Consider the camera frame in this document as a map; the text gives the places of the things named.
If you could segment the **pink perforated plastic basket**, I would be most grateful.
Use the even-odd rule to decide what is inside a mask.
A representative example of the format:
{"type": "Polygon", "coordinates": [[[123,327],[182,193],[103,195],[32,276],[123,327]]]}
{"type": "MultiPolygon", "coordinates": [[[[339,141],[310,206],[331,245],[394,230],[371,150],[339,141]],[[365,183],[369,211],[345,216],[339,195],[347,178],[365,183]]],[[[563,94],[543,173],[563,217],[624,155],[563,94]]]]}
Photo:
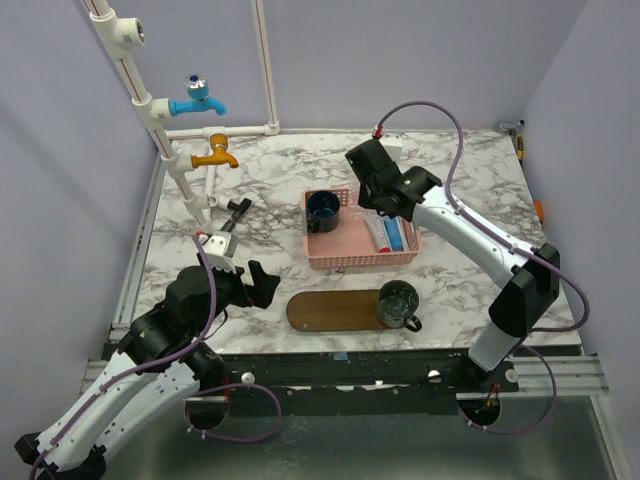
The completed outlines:
{"type": "Polygon", "coordinates": [[[357,191],[349,187],[329,188],[340,200],[337,227],[327,233],[312,233],[306,225],[307,202],[317,189],[301,194],[303,251],[315,270],[391,267],[411,263],[422,249],[422,238],[416,227],[404,219],[400,228],[403,250],[379,252],[366,224],[367,217],[379,217],[357,205],[357,191]]]}

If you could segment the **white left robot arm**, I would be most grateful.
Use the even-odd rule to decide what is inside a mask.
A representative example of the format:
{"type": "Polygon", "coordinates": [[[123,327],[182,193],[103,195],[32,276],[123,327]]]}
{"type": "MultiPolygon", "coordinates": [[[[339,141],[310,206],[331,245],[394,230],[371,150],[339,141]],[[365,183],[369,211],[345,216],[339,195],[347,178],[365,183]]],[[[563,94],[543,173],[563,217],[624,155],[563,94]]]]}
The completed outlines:
{"type": "Polygon", "coordinates": [[[14,448],[32,479],[100,479],[125,440],[167,407],[194,394],[234,386],[222,358],[205,342],[229,306],[268,308],[281,279],[250,261],[230,271],[204,263],[183,269],[150,311],[135,319],[99,377],[51,427],[14,448]]]}

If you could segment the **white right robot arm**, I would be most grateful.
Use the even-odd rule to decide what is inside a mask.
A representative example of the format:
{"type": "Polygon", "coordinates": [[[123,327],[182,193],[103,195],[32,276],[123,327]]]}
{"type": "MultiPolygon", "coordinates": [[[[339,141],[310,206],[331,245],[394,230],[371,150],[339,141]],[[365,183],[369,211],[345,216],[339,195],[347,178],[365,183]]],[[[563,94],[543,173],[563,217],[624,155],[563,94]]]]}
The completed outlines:
{"type": "Polygon", "coordinates": [[[496,380],[496,367],[533,329],[559,296],[560,255],[548,243],[539,248],[513,238],[463,204],[454,205],[442,181],[414,166],[402,172],[378,139],[346,153],[360,183],[358,205],[400,216],[455,247],[501,289],[489,307],[490,322],[468,350],[460,379],[480,392],[496,380]]]}

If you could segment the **brown oval wooden tray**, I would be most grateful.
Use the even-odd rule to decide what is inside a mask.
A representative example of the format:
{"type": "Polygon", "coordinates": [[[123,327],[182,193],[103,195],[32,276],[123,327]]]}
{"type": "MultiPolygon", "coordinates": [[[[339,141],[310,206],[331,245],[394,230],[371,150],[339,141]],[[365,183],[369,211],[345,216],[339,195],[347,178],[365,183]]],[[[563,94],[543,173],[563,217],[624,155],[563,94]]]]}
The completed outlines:
{"type": "Polygon", "coordinates": [[[377,290],[306,291],[286,306],[286,319],[304,333],[389,330],[377,316],[377,290]]]}

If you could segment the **dark green ceramic mug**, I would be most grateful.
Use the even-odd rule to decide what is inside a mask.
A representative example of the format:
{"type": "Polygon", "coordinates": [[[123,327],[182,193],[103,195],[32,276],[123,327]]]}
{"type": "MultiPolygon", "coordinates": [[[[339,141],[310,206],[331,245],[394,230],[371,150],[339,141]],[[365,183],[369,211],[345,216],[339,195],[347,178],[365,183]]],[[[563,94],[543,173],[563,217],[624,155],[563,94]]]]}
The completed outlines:
{"type": "Polygon", "coordinates": [[[422,329],[422,323],[416,316],[419,303],[419,294],[411,284],[392,280],[385,283],[378,292],[376,315],[388,328],[405,328],[417,333],[422,329]]]}

